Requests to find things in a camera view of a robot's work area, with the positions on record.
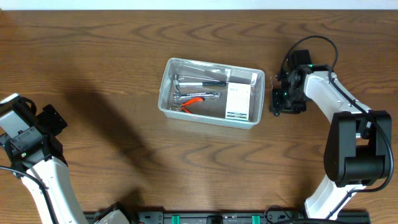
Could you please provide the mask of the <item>red handled pliers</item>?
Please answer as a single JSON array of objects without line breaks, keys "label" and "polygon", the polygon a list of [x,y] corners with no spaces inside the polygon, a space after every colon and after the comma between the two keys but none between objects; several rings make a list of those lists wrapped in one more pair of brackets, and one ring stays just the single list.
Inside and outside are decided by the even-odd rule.
[{"label": "red handled pliers", "polygon": [[175,110],[175,111],[184,112],[184,113],[191,113],[191,111],[187,108],[187,106],[190,106],[195,103],[204,102],[204,100],[205,99],[203,97],[194,97],[184,103],[174,104],[174,105],[172,105],[172,107],[170,109]]}]

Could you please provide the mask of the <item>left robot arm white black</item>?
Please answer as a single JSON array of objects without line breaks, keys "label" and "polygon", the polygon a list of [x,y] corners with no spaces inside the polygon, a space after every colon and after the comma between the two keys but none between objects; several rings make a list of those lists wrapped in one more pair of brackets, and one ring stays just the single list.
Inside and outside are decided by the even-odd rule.
[{"label": "left robot arm white black", "polygon": [[1,101],[1,147],[7,167],[27,187],[43,223],[130,223],[118,204],[88,215],[70,182],[63,146],[56,138],[67,123],[52,105],[41,113],[33,101],[17,94]]}]

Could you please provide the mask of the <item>clear plastic container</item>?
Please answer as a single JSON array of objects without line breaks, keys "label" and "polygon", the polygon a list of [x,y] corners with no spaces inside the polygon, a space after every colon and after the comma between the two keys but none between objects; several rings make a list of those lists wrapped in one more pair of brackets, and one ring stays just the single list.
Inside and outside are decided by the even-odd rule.
[{"label": "clear plastic container", "polygon": [[[184,103],[190,100],[173,97],[173,93],[176,92],[173,84],[175,75],[178,75],[178,80],[180,82],[225,81],[226,86],[180,87],[180,93],[221,92],[219,98],[204,98],[204,102],[187,106],[191,113],[184,113],[170,109],[174,104]],[[254,68],[171,58],[167,62],[162,78],[158,107],[168,118],[251,129],[261,120],[265,95],[265,77],[266,75],[262,70]],[[249,121],[225,118],[229,82],[248,84],[251,86]]]}]

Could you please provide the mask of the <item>small hammer black handle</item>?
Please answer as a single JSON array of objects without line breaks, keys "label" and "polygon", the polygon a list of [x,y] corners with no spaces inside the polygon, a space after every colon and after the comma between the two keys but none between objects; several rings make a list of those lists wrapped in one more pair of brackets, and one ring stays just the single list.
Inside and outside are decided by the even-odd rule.
[{"label": "small hammer black handle", "polygon": [[173,79],[174,89],[177,93],[180,93],[180,87],[197,87],[197,86],[226,86],[225,81],[207,81],[207,82],[180,82],[178,75],[174,76]]}]

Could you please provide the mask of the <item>black yellow screwdriver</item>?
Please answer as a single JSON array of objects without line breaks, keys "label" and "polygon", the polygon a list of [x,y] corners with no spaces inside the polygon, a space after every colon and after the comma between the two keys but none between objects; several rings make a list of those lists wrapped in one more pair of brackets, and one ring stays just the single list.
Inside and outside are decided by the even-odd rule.
[{"label": "black yellow screwdriver", "polygon": [[272,77],[270,77],[270,84],[271,84],[271,104],[270,104],[270,109],[269,111],[274,115],[274,116],[279,116],[279,109],[278,107],[275,106],[275,104],[277,103],[277,100],[275,99],[274,96],[274,82]]}]

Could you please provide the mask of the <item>white blue cardboard box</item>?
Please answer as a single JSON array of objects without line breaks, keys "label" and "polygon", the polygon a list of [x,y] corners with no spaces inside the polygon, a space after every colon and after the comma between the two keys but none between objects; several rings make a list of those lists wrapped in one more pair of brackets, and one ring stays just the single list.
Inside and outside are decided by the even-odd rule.
[{"label": "white blue cardboard box", "polygon": [[226,119],[249,121],[251,86],[242,83],[228,83]]}]

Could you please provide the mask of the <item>silver wrench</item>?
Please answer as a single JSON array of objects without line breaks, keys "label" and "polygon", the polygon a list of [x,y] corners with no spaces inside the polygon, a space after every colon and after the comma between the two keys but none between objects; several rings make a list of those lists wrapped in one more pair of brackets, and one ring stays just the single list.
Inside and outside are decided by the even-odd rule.
[{"label": "silver wrench", "polygon": [[173,93],[174,98],[181,99],[191,99],[191,98],[219,98],[221,96],[220,91],[209,91],[209,92],[199,92],[199,93]]}]

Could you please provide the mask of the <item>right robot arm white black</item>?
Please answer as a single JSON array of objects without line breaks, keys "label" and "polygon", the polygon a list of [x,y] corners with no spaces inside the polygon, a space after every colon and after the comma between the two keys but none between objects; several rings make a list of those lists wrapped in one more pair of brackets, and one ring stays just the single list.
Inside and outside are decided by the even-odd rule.
[{"label": "right robot arm white black", "polygon": [[330,122],[323,156],[325,177],[304,203],[310,219],[336,220],[358,193],[387,187],[394,171],[391,117],[359,102],[328,65],[283,68],[277,93],[298,113],[297,103],[312,100]]}]

